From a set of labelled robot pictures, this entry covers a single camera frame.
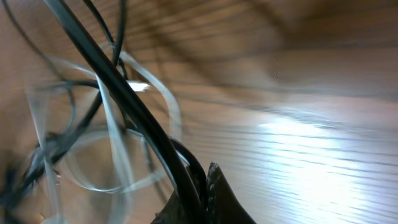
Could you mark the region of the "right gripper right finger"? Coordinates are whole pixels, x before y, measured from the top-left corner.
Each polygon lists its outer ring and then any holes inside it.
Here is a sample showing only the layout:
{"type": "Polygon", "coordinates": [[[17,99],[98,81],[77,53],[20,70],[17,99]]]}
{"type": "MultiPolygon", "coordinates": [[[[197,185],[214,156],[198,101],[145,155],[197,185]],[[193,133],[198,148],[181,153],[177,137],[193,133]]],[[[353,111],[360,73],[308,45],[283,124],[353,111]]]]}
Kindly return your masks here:
{"type": "Polygon", "coordinates": [[[206,178],[208,219],[212,224],[256,224],[232,191],[221,167],[211,162],[206,178]]]}

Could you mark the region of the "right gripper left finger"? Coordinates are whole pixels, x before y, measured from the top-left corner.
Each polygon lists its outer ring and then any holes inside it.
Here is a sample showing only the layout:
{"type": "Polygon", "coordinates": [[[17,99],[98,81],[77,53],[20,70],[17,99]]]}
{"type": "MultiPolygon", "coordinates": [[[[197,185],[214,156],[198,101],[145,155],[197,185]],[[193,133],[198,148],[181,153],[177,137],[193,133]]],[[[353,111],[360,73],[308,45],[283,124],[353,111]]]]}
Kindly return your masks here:
{"type": "MultiPolygon", "coordinates": [[[[206,214],[207,192],[205,172],[202,168],[195,166],[186,166],[186,168],[198,191],[202,211],[206,214]]],[[[164,208],[155,214],[155,218],[150,224],[191,224],[191,221],[187,218],[179,197],[173,192],[164,208]]]]}

